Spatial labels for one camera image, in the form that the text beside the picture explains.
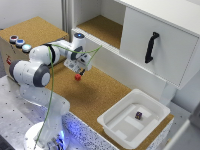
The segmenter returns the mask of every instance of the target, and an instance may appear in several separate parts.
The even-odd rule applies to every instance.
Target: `white cabinet door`
[[[145,63],[153,32],[159,37],[154,40],[153,60]],[[120,54],[179,86],[197,41],[191,34],[127,7]]]

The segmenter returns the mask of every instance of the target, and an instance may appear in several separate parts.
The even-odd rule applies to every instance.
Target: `small red toy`
[[[80,74],[76,74],[75,75],[75,80],[76,81],[80,81],[81,80],[81,75]]]

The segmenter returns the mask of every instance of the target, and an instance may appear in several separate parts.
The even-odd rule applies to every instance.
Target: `cabinet handle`
[[[153,60],[153,57],[151,57],[153,45],[154,45],[154,40],[158,38],[160,35],[156,32],[153,32],[153,36],[149,40],[148,48],[147,48],[147,53],[145,56],[145,63],[149,63],[150,61]]]

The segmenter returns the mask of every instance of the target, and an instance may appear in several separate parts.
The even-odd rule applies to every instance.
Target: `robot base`
[[[33,125],[25,134],[25,137],[24,137],[24,149],[25,150],[49,150],[49,148],[41,148],[39,147],[38,145],[36,145],[36,148],[34,149],[35,147],[35,136],[37,135],[37,133],[39,132],[39,130],[42,128],[42,125],[43,125],[43,122],[40,122],[40,123],[37,123],[35,125]],[[66,137],[66,134],[65,134],[65,139],[64,139],[64,144],[65,144],[65,150],[66,148],[68,147],[69,145],[69,138]]]

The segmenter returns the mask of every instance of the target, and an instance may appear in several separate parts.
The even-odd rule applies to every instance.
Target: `red object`
[[[6,62],[7,62],[9,65],[11,64],[10,56],[8,56],[8,58],[6,59]]]
[[[75,75],[75,80],[76,81],[80,81],[81,80],[81,75],[80,74],[76,74]]]

